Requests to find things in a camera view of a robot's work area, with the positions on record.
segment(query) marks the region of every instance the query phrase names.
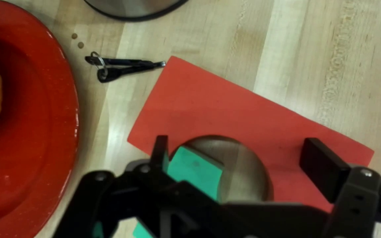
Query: red plate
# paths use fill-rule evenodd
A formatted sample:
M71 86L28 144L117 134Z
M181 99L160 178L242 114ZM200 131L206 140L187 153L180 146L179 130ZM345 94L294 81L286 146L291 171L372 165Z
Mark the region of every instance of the red plate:
M78 103L48 29L0 1L0 238L35 236L56 209L77 151Z

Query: table surface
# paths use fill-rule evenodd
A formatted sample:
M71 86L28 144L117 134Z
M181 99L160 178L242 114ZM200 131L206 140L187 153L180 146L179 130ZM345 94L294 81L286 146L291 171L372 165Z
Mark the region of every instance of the table surface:
M129 161L147 158L126 140L161 70L100 84L83 60L91 51L154 61L178 56L371 147L370 167L381 173L381 0L190 0L141 23L106 18L82 0L9 2L54 33L80 101L77 166L37 237L51 237L84 173L119 175ZM131 237L134 225L121 223L116 237Z

